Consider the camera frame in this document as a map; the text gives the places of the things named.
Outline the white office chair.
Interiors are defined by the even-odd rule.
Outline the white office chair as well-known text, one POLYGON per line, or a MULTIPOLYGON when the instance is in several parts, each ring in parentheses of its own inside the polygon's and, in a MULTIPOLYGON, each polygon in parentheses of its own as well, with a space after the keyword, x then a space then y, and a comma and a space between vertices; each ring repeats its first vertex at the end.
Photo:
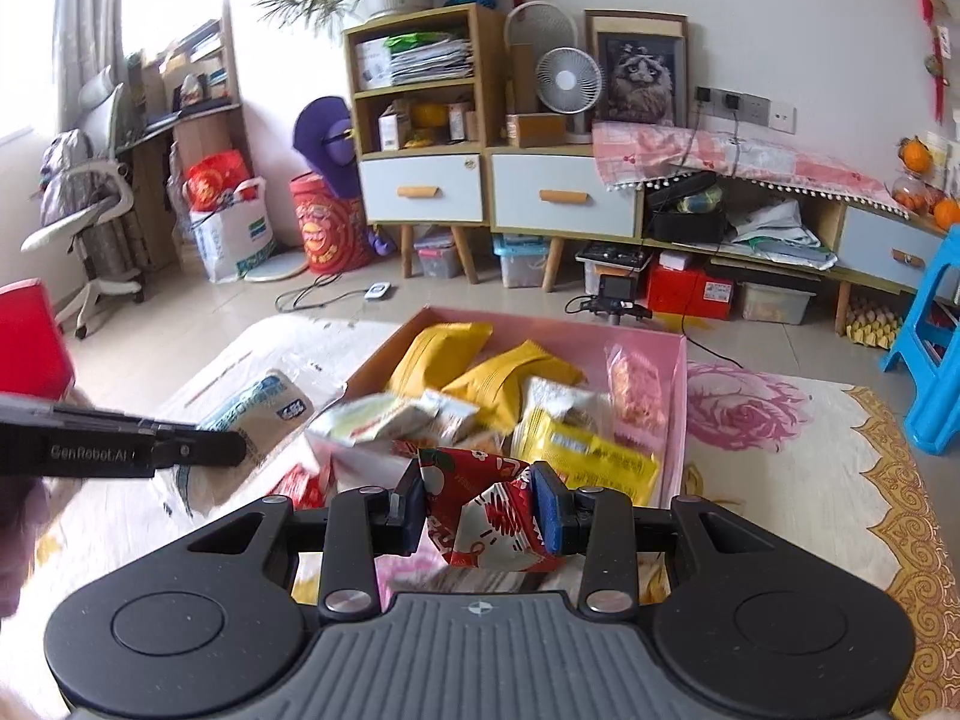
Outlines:
POLYGON ((143 301, 143 273, 121 226, 135 202, 117 160, 117 151, 130 140, 127 88, 105 68, 82 86, 78 107, 75 127, 59 133, 44 153, 34 195, 39 227, 21 249, 34 252, 62 244, 80 259, 83 286, 55 321, 59 328, 75 323, 73 335, 82 340, 101 299, 143 301))

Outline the pink rice cracker pack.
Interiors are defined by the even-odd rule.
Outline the pink rice cracker pack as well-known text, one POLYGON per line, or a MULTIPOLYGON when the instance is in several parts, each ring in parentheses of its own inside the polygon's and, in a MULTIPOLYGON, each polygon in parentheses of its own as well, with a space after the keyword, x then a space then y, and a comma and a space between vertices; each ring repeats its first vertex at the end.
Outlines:
POLYGON ((607 377, 615 418, 625 426, 663 436, 669 401, 659 369, 649 358, 615 344, 607 349, 607 377))

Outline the pink cardboard box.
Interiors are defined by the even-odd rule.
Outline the pink cardboard box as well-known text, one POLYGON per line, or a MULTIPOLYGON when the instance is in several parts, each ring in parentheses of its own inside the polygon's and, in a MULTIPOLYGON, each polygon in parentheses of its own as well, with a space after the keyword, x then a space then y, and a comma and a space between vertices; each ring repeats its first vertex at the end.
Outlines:
POLYGON ((679 494, 686 344, 677 335, 470 310, 420 310, 311 424, 343 447, 545 460, 569 484, 607 484, 635 504, 679 494))

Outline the framed cat picture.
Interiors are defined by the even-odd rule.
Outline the framed cat picture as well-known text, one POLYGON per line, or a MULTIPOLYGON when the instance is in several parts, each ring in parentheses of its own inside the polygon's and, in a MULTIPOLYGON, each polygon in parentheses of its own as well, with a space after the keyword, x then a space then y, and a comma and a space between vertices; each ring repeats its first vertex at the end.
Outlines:
POLYGON ((657 11, 584 12, 587 50, 601 67, 601 121, 685 127, 688 21, 657 11))

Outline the yellow snack bag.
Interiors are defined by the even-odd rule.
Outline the yellow snack bag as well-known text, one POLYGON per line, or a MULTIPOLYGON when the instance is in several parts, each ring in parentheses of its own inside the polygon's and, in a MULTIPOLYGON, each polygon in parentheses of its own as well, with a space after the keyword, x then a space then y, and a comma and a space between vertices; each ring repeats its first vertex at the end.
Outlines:
POLYGON ((387 390, 418 398, 427 390, 443 390, 470 365, 493 335, 487 322, 437 323, 421 330, 395 366, 387 390))
POLYGON ((509 434, 523 417, 524 387, 531 377, 578 385, 586 374, 532 340, 480 362, 443 388, 443 394, 477 406, 478 424, 509 434))

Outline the wooden cabinet white drawers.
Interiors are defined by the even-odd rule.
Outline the wooden cabinet white drawers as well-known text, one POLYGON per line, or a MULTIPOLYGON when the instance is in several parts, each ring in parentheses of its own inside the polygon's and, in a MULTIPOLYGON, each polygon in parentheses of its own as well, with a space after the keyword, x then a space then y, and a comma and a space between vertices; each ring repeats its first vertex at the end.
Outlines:
POLYGON ((553 288, 569 241, 641 240, 643 205, 631 188, 608 190, 587 145, 521 148, 506 140, 505 17, 478 5, 382 16, 343 34, 353 135, 366 218, 398 229, 402 275, 415 265, 415 228, 446 226, 467 280, 477 283, 469 232, 532 234, 548 241, 542 288, 553 288), (409 32, 446 31, 465 37, 472 68, 464 78, 385 88, 361 86, 361 48, 409 32), (455 103, 466 98, 477 132, 462 142, 387 149, 379 119, 394 103, 455 103))

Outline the white desk fan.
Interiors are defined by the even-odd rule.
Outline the white desk fan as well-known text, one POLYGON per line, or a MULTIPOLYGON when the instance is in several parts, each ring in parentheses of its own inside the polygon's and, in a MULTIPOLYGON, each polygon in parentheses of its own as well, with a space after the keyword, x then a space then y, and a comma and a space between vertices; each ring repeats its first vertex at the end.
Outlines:
POLYGON ((568 142, 592 142, 590 116, 604 91, 596 60, 573 46, 555 47, 537 62, 535 81, 540 103, 565 117, 568 142))

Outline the red cylindrical gift box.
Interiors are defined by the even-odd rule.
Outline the red cylindrical gift box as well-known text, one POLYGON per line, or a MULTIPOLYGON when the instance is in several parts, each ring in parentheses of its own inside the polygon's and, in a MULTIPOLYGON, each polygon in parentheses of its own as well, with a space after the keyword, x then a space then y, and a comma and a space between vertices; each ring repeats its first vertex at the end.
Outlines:
POLYGON ((314 172, 291 179, 290 192, 311 273, 331 277, 370 265, 374 252, 359 197, 339 199, 314 172))

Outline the yellow printed snack pack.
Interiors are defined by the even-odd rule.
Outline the yellow printed snack pack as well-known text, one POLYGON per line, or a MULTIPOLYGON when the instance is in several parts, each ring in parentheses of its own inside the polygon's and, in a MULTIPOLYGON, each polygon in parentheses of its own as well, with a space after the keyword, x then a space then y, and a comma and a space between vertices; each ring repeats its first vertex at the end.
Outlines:
POLYGON ((543 461, 568 488, 608 488, 635 505, 654 502, 661 465, 651 455, 571 426, 542 408, 519 422, 511 452, 527 463, 543 461))

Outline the floral tablecloth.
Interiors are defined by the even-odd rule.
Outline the floral tablecloth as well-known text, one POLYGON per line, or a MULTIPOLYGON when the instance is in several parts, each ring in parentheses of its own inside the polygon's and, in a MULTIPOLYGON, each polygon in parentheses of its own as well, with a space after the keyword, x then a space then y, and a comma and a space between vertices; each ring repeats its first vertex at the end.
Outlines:
MULTIPOLYGON (((872 388, 688 367, 682 488, 887 590, 914 626, 916 655, 895 717, 958 713, 958 461, 921 470, 900 419, 872 388)), ((37 546, 11 623, 11 680, 46 718, 65 704, 43 657, 53 608, 73 590, 194 530, 160 478, 83 486, 37 546)))

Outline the white paper shopping bag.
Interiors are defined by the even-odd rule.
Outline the white paper shopping bag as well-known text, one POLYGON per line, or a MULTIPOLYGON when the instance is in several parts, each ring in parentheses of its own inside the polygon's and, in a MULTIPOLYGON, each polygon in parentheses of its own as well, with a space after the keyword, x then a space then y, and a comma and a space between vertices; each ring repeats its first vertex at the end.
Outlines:
POLYGON ((239 149, 206 156, 182 184, 189 226, 212 283, 232 283, 274 253, 274 228, 265 204, 267 182, 254 176, 239 149))

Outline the white snack packet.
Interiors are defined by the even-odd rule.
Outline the white snack packet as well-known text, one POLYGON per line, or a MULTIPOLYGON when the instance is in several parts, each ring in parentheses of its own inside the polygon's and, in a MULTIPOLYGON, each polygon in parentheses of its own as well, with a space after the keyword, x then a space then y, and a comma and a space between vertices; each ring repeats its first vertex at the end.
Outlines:
POLYGON ((524 383, 523 406, 523 417, 514 429, 517 440, 523 438, 535 410, 545 411, 556 421, 586 429, 602 439, 613 437, 612 403, 606 394, 531 377, 524 383))

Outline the red white candy bag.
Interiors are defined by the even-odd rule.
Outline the red white candy bag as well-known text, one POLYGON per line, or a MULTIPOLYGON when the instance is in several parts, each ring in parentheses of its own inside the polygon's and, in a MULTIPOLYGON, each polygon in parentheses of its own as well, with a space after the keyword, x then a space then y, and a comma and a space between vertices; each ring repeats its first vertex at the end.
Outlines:
POLYGON ((563 564, 545 548, 532 509, 529 465, 480 450, 423 449, 428 535, 448 564, 548 574, 563 564))

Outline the purple plush toy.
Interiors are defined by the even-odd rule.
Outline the purple plush toy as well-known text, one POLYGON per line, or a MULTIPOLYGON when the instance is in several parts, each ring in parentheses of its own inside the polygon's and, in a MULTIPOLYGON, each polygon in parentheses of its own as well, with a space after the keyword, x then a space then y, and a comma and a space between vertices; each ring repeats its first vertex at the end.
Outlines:
MULTIPOLYGON (((324 177, 339 199, 359 197, 363 203, 352 114, 342 98, 322 96, 301 111, 295 122, 293 148, 306 161, 308 172, 324 177)), ((391 249, 391 244, 376 241, 369 226, 368 241, 374 257, 391 249)))

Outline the cream green biscuit pack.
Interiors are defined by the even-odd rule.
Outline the cream green biscuit pack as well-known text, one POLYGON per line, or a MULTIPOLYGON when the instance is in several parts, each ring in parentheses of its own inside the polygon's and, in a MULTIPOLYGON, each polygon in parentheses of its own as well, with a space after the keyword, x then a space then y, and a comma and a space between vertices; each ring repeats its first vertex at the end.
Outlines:
POLYGON ((438 408, 418 398, 374 394, 331 406, 311 422, 309 431, 342 445, 400 439, 428 426, 438 408))

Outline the pink cloth on shelf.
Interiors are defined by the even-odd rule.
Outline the pink cloth on shelf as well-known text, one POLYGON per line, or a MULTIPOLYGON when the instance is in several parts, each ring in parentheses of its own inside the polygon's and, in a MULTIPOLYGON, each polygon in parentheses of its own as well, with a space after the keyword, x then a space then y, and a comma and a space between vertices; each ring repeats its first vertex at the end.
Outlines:
POLYGON ((734 133, 602 121, 592 126, 592 154, 607 188, 708 171, 910 217, 882 182, 832 156, 734 133))

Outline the red storage box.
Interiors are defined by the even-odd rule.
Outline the red storage box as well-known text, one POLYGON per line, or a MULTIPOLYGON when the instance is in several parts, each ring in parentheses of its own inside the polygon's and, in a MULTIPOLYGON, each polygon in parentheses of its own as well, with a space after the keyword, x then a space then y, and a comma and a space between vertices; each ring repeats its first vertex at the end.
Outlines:
POLYGON ((646 304, 654 314, 727 320, 732 302, 734 283, 701 268, 670 270, 654 265, 647 277, 646 304))

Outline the blue plastic stool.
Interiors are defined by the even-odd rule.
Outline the blue plastic stool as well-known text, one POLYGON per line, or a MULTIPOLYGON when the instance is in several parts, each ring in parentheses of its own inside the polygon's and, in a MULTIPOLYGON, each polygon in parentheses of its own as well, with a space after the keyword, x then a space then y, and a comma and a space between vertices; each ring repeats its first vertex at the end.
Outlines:
POLYGON ((905 431, 911 444, 931 455, 942 455, 958 437, 958 327, 942 327, 929 320, 939 284, 951 268, 958 268, 957 224, 926 268, 905 323, 880 364, 884 372, 899 362, 905 364, 916 387, 905 431))

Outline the white blue snack pack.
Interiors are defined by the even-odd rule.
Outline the white blue snack pack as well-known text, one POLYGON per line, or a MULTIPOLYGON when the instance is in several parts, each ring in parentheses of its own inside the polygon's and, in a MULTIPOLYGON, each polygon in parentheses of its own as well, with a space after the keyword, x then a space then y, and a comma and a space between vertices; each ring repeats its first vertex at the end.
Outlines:
POLYGON ((220 468, 178 466, 171 476, 172 491, 185 513, 210 515, 226 504, 345 390, 343 380, 316 366, 293 371, 274 364, 233 383, 199 426, 238 434, 242 460, 220 468))

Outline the low wooden tv shelf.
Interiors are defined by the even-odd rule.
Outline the low wooden tv shelf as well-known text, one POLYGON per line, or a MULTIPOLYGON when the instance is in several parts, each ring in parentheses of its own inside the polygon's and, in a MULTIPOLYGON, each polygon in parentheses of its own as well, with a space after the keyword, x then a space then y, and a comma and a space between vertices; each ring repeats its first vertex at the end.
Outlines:
POLYGON ((850 192, 674 172, 640 183, 641 242, 768 277, 831 281, 835 332, 872 293, 921 286, 946 231, 929 216, 850 192))

